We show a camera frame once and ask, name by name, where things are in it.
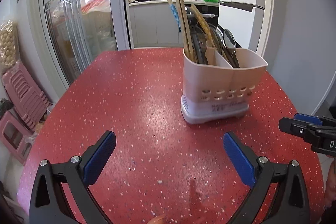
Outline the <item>dark slim spoon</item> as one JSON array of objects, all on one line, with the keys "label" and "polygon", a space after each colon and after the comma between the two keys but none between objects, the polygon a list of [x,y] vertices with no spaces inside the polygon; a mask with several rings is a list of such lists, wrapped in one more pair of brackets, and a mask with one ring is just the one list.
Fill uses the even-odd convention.
[{"label": "dark slim spoon", "polygon": [[225,54],[233,68],[240,68],[238,59],[236,57],[236,40],[231,31],[224,29],[223,41],[225,45]]}]

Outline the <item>dark spoon grey handle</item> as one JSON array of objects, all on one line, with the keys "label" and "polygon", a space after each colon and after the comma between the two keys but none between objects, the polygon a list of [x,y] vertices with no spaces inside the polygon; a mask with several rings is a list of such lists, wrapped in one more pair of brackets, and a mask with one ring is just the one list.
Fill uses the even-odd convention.
[{"label": "dark spoon grey handle", "polygon": [[198,64],[208,65],[209,63],[206,57],[207,39],[204,32],[198,26],[190,26],[190,35],[195,51],[196,62]]}]

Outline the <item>pink stool lower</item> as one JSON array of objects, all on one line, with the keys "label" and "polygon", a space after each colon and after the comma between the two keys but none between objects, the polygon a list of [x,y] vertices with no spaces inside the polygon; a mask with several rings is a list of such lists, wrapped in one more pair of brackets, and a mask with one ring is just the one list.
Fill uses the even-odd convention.
[{"label": "pink stool lower", "polygon": [[25,165],[31,145],[26,142],[33,133],[7,110],[1,118],[1,142],[22,165]]}]

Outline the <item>pink utensil holder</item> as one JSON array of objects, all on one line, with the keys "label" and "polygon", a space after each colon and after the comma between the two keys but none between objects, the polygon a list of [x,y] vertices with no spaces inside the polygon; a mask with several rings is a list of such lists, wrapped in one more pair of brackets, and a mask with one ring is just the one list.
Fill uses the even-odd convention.
[{"label": "pink utensil holder", "polygon": [[181,112],[189,124],[243,116],[268,63],[256,52],[238,48],[233,68],[214,48],[206,50],[207,65],[183,56]]}]

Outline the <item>pink plastic stool stack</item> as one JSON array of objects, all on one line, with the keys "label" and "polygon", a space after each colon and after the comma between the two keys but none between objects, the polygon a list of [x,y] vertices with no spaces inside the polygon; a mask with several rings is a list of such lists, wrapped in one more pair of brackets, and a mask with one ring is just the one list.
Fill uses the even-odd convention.
[{"label": "pink plastic stool stack", "polygon": [[3,76],[7,95],[21,120],[34,131],[51,102],[21,61],[17,61]]}]

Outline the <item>bag of round snacks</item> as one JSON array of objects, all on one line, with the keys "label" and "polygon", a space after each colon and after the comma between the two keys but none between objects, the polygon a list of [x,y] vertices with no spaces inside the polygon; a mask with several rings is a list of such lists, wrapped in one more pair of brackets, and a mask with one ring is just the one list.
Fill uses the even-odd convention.
[{"label": "bag of round snacks", "polygon": [[17,23],[12,20],[2,22],[0,39],[1,74],[4,74],[20,57]]}]

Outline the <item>black oven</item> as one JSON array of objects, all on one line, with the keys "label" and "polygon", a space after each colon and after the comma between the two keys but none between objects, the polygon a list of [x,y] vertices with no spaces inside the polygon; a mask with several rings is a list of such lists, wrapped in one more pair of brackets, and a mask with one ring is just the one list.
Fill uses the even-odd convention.
[{"label": "black oven", "polygon": [[[186,5],[186,15],[187,15],[187,26],[198,26],[201,25],[198,23],[198,20],[195,18],[194,14],[190,9],[191,5]],[[207,5],[195,5],[198,11],[202,14],[205,21],[210,25],[217,27],[219,20],[219,8],[215,6],[207,6]]]}]

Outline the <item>blue patterned utensil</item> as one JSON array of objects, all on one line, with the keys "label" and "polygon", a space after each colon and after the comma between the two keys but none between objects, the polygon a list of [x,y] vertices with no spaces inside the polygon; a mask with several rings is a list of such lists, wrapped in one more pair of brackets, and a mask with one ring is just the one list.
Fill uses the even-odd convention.
[{"label": "blue patterned utensil", "polygon": [[174,16],[174,18],[177,22],[178,28],[181,31],[181,24],[180,24],[180,21],[179,21],[179,15],[178,15],[177,9],[176,9],[175,5],[173,4],[172,0],[167,0],[167,2],[169,4],[171,12],[172,12],[172,14],[173,14],[173,16]]}]

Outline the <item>glass door cabinet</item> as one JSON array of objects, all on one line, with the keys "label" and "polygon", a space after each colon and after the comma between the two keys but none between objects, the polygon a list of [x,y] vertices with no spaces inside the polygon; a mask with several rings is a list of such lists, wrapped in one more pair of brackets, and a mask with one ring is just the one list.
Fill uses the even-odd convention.
[{"label": "glass door cabinet", "polygon": [[39,0],[42,26],[65,87],[105,51],[133,48],[127,0]]}]

